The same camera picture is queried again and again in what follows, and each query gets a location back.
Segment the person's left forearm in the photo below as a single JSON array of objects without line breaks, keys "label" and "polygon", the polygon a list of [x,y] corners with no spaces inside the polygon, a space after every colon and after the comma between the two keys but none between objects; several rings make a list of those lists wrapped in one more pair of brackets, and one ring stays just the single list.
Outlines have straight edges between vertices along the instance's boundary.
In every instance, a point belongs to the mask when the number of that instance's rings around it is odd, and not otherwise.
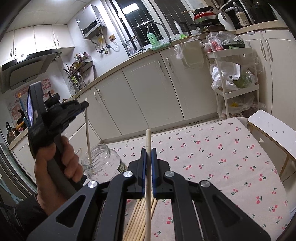
[{"label": "person's left forearm", "polygon": [[12,209],[1,207],[1,240],[26,240],[47,217],[36,194]]}]

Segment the person's left hand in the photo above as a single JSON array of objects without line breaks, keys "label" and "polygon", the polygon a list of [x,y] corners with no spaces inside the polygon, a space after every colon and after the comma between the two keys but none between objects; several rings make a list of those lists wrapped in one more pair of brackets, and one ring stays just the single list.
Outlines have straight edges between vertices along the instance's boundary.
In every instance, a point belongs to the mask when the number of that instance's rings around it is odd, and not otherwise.
[{"label": "person's left hand", "polygon": [[62,136],[60,143],[63,145],[60,161],[65,166],[64,171],[54,160],[57,150],[55,143],[40,148],[35,158],[37,202],[48,216],[69,199],[70,192],[66,190],[67,187],[71,188],[69,180],[79,183],[83,176],[83,168],[69,140]]}]

